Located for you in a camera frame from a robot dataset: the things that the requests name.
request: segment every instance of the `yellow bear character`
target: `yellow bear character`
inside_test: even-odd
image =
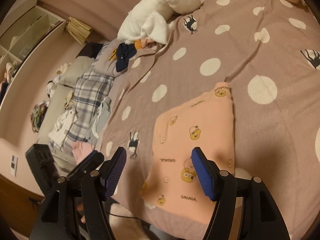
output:
[[[193,126],[190,128],[189,133],[190,133],[190,138],[192,140],[198,140],[200,137],[201,130],[198,128],[198,126]]]
[[[184,182],[191,183],[196,179],[197,173],[195,168],[193,167],[191,159],[187,159],[184,164],[184,169],[181,172],[181,179]]]
[[[223,90],[223,89],[218,90],[218,91],[216,92],[216,96],[217,96],[217,97],[223,98],[225,95],[226,95],[226,91]]]
[[[178,119],[178,116],[177,116],[177,115],[174,116],[174,117],[172,117],[172,118],[170,119],[170,125],[174,125],[174,124],[176,123],[177,119]]]
[[[145,190],[146,188],[147,188],[147,183],[144,182],[141,189],[142,189],[142,190]]]
[[[159,204],[160,206],[163,206],[164,203],[165,203],[164,195],[159,194],[159,195],[158,195],[158,204]]]

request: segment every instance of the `stuffed animal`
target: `stuffed animal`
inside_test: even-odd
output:
[[[12,79],[14,78],[15,74],[17,73],[17,62],[14,61],[13,63],[8,62],[5,65],[5,70],[7,72],[7,82],[10,84]]]
[[[48,97],[49,98],[52,98],[56,89],[57,89],[57,86],[60,82],[60,79],[61,79],[62,75],[57,75],[53,80],[50,80],[47,84],[47,94],[48,94]]]
[[[173,22],[167,24],[173,13],[188,14],[199,9],[200,0],[142,0],[122,23],[118,40],[133,44],[136,40],[149,38],[167,44]]]
[[[55,91],[57,89],[57,85],[51,80],[47,84],[47,94],[49,98],[52,98]]]
[[[62,66],[60,66],[60,68],[57,70],[57,75],[63,75],[68,70],[70,65],[71,65],[71,62],[65,63]]]

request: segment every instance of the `bed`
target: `bed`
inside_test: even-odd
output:
[[[194,19],[192,28],[188,19]],[[227,82],[235,176],[260,176],[291,238],[301,239],[320,209],[319,35],[308,7],[286,0],[204,0],[199,10],[178,17],[168,45],[129,63],[98,140],[96,149],[106,158],[119,146],[129,155],[114,199],[175,237],[202,239],[207,225],[144,202],[140,192],[152,163],[157,117]],[[138,141],[133,148],[132,140]]]

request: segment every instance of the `black deer silhouette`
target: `black deer silhouette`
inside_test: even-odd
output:
[[[137,158],[137,147],[139,144],[139,133],[134,132],[133,135],[130,132],[130,142],[129,142],[129,150],[133,152],[133,154],[130,156],[130,159],[136,159]]]
[[[308,51],[305,49],[308,57],[302,52],[302,50],[300,51],[303,56],[314,66],[315,69],[317,69],[317,67],[320,65],[320,54],[318,51],[316,50],[312,50],[313,53],[315,54],[315,58],[310,57]]]
[[[188,16],[188,18],[190,19],[188,22],[186,21],[186,19],[184,19],[184,25],[187,27],[187,29],[189,31],[191,31],[191,34],[193,34],[194,32],[198,31],[198,30],[195,30],[194,28],[192,28],[193,23],[195,23],[197,21],[193,18],[192,14],[191,14],[191,17]]]

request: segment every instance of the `plaid fabric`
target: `plaid fabric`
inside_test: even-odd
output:
[[[90,68],[77,79],[74,93],[75,109],[78,121],[75,122],[64,142],[62,151],[68,154],[72,152],[72,142],[84,141],[91,119],[96,113],[101,102],[108,96],[113,85],[113,77],[99,75],[93,71],[94,66],[100,59],[103,51],[108,47],[109,42],[105,42],[97,58]]]

